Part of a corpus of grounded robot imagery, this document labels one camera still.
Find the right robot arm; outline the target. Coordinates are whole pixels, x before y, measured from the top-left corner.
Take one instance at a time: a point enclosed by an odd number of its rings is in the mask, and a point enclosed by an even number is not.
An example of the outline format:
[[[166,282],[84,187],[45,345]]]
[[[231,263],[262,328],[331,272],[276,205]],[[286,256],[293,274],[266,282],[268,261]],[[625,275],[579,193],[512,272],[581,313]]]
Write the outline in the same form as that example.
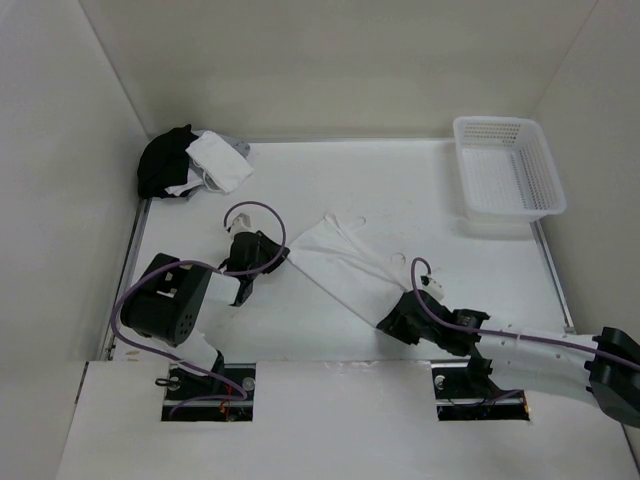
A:
[[[423,290],[407,292],[377,329],[408,345],[422,340],[466,357],[464,384],[483,396],[531,390],[598,407],[639,425],[639,344],[624,331],[598,335],[535,333],[472,309],[449,310]]]

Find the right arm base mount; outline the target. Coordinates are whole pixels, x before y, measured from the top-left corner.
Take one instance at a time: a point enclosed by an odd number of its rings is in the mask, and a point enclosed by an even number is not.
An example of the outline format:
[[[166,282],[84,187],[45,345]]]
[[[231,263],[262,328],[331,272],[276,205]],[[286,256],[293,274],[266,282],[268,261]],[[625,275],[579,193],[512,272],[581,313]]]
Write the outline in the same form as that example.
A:
[[[521,390],[502,390],[489,377],[491,361],[474,355],[431,364],[439,421],[529,421]]]

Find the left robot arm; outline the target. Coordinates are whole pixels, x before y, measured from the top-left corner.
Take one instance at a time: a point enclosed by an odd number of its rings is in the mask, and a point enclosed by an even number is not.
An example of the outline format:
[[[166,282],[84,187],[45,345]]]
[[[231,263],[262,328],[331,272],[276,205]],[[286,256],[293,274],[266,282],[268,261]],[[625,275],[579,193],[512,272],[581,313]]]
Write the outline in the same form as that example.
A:
[[[177,266],[146,282],[124,302],[120,313],[124,326],[178,357],[181,367],[192,372],[190,386],[206,399],[221,393],[225,376],[219,369],[222,354],[196,329],[203,302],[242,306],[255,279],[272,273],[290,253],[260,230],[238,231],[231,238],[229,257],[219,265],[223,274],[199,265]]]

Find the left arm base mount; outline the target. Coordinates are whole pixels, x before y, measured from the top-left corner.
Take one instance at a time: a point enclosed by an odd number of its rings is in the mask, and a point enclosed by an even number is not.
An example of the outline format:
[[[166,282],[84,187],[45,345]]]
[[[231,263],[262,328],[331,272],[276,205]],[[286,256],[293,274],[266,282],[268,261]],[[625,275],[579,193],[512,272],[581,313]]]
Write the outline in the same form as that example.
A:
[[[220,373],[241,386],[247,397],[219,380],[171,365],[155,385],[164,389],[163,422],[251,422],[256,388],[255,364],[227,364]]]

